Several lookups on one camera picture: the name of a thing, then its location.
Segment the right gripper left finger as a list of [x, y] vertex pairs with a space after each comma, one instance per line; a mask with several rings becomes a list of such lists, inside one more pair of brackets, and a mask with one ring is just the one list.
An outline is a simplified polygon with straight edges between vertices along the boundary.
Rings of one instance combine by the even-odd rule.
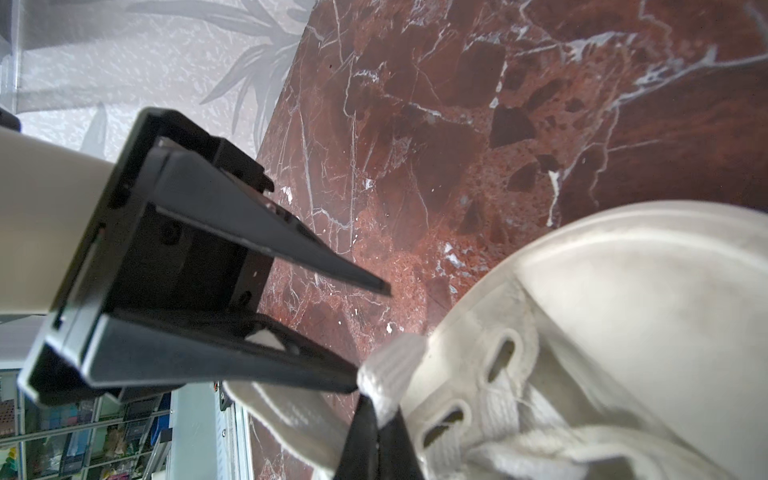
[[360, 395], [334, 480], [378, 478], [378, 432], [373, 402]]

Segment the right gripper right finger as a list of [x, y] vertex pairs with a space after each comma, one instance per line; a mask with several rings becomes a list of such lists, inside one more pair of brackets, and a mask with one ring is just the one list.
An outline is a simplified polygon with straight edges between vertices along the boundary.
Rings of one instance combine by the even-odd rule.
[[380, 480], [424, 479], [401, 410], [398, 410], [395, 416], [379, 430], [378, 478]]

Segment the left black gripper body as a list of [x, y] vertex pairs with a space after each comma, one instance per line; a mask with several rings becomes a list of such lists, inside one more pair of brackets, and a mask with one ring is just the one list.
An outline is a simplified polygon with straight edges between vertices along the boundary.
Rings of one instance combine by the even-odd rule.
[[98, 199], [20, 389], [58, 406], [127, 403], [247, 377], [270, 256], [214, 227], [275, 189], [263, 167], [178, 111], [143, 110]]

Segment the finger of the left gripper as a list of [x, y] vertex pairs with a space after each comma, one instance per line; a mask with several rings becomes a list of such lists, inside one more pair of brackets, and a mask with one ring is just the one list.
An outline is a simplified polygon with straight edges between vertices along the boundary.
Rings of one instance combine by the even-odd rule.
[[140, 282], [152, 295], [230, 296], [249, 255], [390, 295], [385, 280], [267, 198], [274, 185], [263, 168], [228, 141], [199, 153], [160, 139], [142, 165], [154, 174], [140, 224]]
[[98, 319], [80, 366], [93, 387], [249, 381], [349, 394], [356, 366], [248, 310], [117, 309]]

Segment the cream white sneaker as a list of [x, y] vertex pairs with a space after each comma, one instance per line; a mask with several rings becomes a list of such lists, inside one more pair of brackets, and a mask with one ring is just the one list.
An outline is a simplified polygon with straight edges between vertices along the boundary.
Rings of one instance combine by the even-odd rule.
[[661, 201], [504, 260], [403, 401], [429, 479], [763, 479], [767, 217]]

